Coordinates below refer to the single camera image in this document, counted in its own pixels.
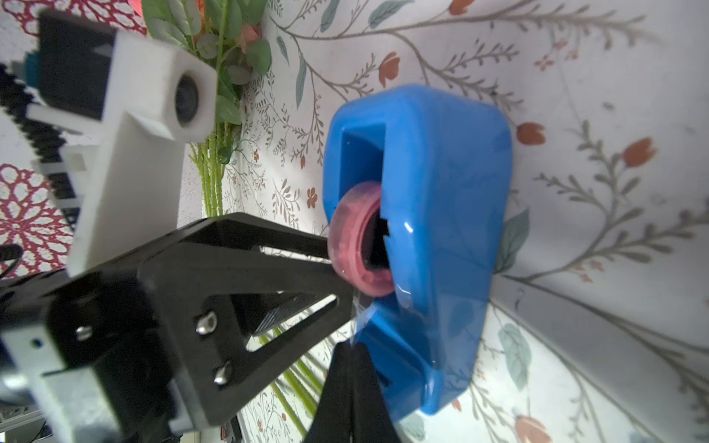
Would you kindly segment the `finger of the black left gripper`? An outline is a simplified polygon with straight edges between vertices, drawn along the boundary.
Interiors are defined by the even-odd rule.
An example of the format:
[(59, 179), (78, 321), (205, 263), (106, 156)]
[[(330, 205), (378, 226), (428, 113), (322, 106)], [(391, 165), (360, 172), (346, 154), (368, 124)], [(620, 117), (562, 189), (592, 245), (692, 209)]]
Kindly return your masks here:
[(245, 213), (153, 245), (138, 267), (192, 426), (218, 426), (351, 317), (323, 237)]

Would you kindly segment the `mixed pastel flower bouquet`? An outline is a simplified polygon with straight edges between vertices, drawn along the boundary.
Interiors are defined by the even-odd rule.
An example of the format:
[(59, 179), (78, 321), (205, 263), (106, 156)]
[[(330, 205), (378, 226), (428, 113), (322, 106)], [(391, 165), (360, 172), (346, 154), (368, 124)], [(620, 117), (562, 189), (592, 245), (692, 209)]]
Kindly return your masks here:
[(242, 151), (245, 87), (271, 68), (271, 46), (261, 37), (265, 1), (131, 1), (147, 33), (178, 44), (216, 69), (215, 124), (208, 138), (189, 145), (199, 173), (204, 214), (226, 214), (223, 179), (235, 153)]

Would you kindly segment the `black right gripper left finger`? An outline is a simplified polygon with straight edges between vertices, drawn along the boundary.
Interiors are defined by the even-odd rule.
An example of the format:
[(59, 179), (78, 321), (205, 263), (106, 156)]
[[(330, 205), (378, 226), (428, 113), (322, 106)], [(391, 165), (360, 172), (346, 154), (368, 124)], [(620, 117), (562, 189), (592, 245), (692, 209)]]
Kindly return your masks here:
[(304, 443), (347, 443), (352, 436), (353, 349), (348, 341), (333, 349), (317, 412)]

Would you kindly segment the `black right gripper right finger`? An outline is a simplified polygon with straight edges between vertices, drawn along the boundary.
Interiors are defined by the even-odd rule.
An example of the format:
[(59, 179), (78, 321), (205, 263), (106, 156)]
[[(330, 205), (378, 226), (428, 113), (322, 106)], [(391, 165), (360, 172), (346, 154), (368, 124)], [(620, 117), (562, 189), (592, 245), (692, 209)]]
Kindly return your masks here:
[(363, 343), (353, 348), (352, 369), (352, 441), (399, 443), (369, 350)]

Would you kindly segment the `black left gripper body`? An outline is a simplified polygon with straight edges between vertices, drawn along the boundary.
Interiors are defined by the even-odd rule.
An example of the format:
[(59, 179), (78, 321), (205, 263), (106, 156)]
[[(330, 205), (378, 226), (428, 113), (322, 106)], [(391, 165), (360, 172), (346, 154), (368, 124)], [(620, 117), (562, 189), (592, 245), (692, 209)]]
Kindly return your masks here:
[(157, 321), (132, 277), (41, 272), (1, 283), (2, 402), (60, 442), (164, 442), (175, 408)]

